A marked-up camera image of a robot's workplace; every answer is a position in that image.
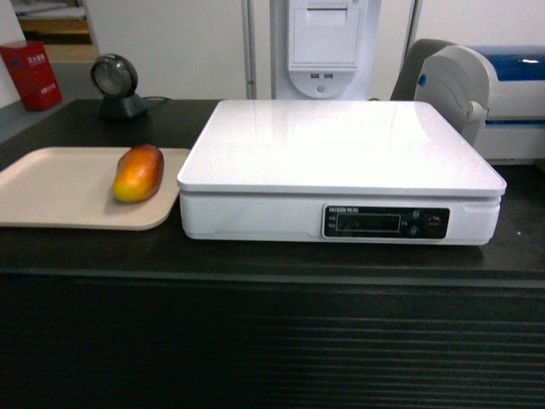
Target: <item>red box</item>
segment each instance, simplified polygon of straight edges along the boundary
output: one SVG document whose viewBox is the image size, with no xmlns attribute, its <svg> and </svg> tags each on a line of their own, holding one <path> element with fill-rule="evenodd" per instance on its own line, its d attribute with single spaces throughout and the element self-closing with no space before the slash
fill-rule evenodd
<svg viewBox="0 0 545 409">
<path fill-rule="evenodd" d="M 4 44 L 0 46 L 0 54 L 27 110 L 43 111 L 62 101 L 42 42 Z"/>
</svg>

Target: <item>receipt printer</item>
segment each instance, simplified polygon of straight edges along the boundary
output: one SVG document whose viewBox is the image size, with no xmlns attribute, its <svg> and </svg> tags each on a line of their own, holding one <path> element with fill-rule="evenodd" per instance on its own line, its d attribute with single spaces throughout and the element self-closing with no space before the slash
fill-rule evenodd
<svg viewBox="0 0 545 409">
<path fill-rule="evenodd" d="M 486 159 L 545 158 L 545 47 L 447 46 L 424 61 L 415 101 Z"/>
</svg>

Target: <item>electronic scale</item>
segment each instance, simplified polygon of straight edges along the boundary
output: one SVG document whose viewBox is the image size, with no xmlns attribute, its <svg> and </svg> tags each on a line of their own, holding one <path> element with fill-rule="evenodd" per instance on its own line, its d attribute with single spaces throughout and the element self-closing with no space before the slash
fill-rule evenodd
<svg viewBox="0 0 545 409">
<path fill-rule="evenodd" d="M 506 182 L 424 102 L 222 101 L 178 174 L 194 239 L 482 245 Z"/>
</svg>

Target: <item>tray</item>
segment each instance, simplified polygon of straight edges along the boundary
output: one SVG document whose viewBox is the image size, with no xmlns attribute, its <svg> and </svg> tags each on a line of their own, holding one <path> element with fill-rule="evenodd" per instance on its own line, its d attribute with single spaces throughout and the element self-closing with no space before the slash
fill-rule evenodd
<svg viewBox="0 0 545 409">
<path fill-rule="evenodd" d="M 188 149 L 163 148 L 159 191 L 140 203 L 113 197 L 118 160 L 127 147 L 48 147 L 0 173 L 0 226 L 146 230 L 163 222 L 180 189 L 176 175 Z"/>
</svg>

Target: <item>blue printer lid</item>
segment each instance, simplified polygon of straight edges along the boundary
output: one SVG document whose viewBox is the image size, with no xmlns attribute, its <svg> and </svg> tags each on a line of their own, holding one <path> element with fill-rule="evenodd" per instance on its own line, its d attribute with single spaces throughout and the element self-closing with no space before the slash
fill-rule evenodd
<svg viewBox="0 0 545 409">
<path fill-rule="evenodd" d="M 499 81 L 545 80 L 545 47 L 469 47 L 482 54 L 496 70 Z"/>
</svg>

